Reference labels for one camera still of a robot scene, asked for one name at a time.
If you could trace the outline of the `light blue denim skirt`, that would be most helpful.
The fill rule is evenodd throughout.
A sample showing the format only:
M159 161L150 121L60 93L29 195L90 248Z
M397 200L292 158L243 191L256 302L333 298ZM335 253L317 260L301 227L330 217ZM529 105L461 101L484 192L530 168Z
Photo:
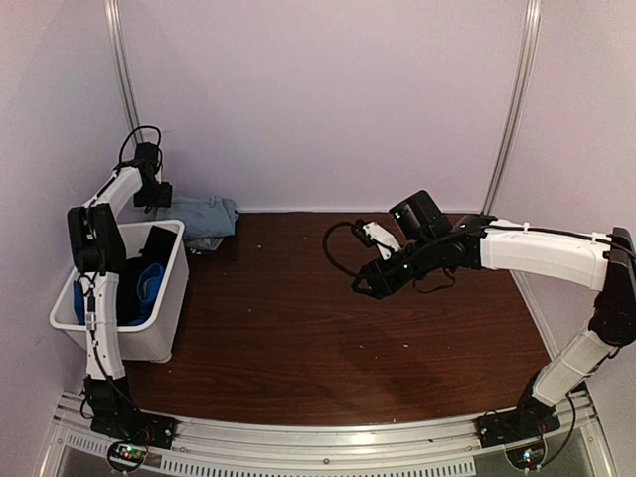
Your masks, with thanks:
M156 220L181 221L186 240L231 237L236 232L238 218L236 202L222 196L177 196L170 208L158 208L155 212Z

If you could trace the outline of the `black garment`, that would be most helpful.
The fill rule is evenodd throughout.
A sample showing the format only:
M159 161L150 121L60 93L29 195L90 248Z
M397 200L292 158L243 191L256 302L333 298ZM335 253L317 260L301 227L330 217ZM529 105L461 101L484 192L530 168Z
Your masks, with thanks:
M176 242L176 237L177 235L170 230L152 226L150 228L144 247L140 249L140 255L127 259L123 270L126 268L126 265L132 260L138 260L144 265L148 265L151 263L160 263L165 268L165 277L170 255Z

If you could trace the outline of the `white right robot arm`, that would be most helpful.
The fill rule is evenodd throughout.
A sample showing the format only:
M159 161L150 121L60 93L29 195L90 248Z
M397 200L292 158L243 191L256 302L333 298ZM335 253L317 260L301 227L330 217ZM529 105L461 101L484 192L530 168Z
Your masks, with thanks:
M391 208L407 240L376 222L355 221L353 235L378 250L379 258L356 273L355 292L376 299L441 270L459 268L524 272L581 285L596 292L593 314L557 356L529 382L509 427L532 437L548 421L548 410L603 361L635 341L635 250L631 235L558 231L469 214L452 222L425 191Z

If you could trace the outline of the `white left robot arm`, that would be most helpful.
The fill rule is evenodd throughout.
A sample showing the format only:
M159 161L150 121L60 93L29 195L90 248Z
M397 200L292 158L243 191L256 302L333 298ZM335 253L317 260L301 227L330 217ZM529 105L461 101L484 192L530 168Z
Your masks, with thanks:
M69 209L67 224L72 258L83 292L87 340L86 390L92 397L97 382L126 400L126 378L120 356L116 319L119 273L126 264L125 244L117 218L128 201L149 212L169 208L173 186L160 178L160 145L142 142L133 158L118 159L106 183L84 204Z

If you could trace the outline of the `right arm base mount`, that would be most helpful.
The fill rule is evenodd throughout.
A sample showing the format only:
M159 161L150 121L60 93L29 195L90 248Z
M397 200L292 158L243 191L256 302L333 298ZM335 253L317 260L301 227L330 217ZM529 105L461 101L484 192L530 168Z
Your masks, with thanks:
M537 471L548 457L546 436L560 429L553 407L522 397L509 410L490 410L474 421L482 449L503 446L515 470Z

